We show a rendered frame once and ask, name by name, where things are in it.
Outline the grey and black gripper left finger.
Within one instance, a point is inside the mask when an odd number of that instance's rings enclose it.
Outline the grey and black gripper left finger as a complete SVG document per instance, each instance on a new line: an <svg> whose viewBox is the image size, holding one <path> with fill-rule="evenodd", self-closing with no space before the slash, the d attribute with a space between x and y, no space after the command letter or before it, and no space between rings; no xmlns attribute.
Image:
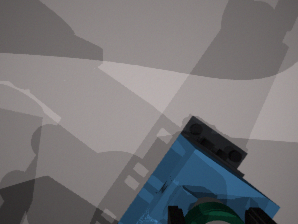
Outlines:
<svg viewBox="0 0 298 224"><path fill-rule="evenodd" d="M186 224L182 209L168 206L168 224Z"/></svg>

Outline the green screw cap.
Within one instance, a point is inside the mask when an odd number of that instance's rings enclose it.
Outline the green screw cap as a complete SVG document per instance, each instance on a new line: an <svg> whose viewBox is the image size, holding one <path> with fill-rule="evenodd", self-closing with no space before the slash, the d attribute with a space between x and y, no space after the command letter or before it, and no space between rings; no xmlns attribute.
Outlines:
<svg viewBox="0 0 298 224"><path fill-rule="evenodd" d="M230 207L219 202L205 202L185 215L186 224L245 224Z"/></svg>

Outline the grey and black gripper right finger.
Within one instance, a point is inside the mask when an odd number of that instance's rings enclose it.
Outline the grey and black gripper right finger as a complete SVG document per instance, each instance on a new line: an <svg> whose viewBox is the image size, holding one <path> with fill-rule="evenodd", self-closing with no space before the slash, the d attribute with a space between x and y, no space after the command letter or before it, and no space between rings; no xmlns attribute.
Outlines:
<svg viewBox="0 0 298 224"><path fill-rule="evenodd" d="M261 208L250 207L245 211L245 224L277 224Z"/></svg>

